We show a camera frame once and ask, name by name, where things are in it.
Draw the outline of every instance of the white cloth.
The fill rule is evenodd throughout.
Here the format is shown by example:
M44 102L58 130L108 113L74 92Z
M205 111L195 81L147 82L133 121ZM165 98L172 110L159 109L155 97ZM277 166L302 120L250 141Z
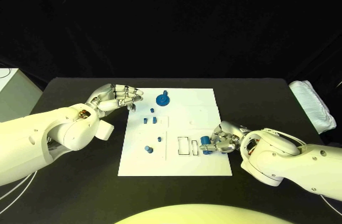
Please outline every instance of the white cloth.
M315 92L310 82L295 81L289 86L318 133L321 134L334 129L336 127L335 119L329 114L326 104Z

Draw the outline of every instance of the black table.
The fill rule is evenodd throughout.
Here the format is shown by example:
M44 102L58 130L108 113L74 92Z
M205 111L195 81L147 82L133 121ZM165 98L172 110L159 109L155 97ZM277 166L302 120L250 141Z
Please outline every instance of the black table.
M32 113L85 102L107 83L139 88L214 88L222 120L253 130L273 128L308 143L322 144L282 79L56 78ZM82 150L67 153L38 171L23 196L0 215L0 222L110 224L153 208L189 203L247 208L295 223L342 221L322 198L292 181L284 179L279 187L263 184L240 167L240 152L228 155L233 177L119 177L127 115L121 108L106 117L116 127L108 141L94 138ZM0 187L2 194L15 184ZM0 210L23 187L2 200Z

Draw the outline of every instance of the white sheet of paper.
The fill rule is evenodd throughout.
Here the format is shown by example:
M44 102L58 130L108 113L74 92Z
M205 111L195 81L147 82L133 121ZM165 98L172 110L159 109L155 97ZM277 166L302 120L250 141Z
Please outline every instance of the white sheet of paper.
M199 149L201 137L211 136L214 128L221 123L214 90L173 88L142 88L142 90L145 100L136 103L136 112L129 114L117 175L231 176L228 155L218 151L204 155ZM168 106L159 106L156 97L165 90L169 93L170 103ZM153 153L145 150L146 146L153 148Z

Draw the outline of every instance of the blue object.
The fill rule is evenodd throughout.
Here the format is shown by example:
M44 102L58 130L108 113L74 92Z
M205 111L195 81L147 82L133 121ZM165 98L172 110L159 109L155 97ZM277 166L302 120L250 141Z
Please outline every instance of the blue object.
M146 147L145 147L145 150L146 150L149 153L153 153L153 148L152 148L152 147L146 146Z
M202 145L211 144L211 139L208 136L201 137L201 143Z
M156 98L156 103L159 106L166 106L169 105L170 98L168 96L168 91L165 90L163 94L160 94Z
M212 151L204 151L204 154L205 154L205 155L211 155L211 154L212 154Z

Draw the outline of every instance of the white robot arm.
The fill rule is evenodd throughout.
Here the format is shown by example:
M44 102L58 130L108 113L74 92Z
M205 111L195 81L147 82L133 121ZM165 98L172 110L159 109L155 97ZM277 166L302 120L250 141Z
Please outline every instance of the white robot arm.
M100 120L117 108L143 100L139 89L107 84L100 87L85 104L0 123L0 185L5 185L56 158L82 149L93 138L107 140L114 126Z
M241 167L263 183L279 186L287 178L309 192L342 201L341 148L306 144L273 129L250 131L227 121L217 127L211 142L208 146L221 152L240 149Z

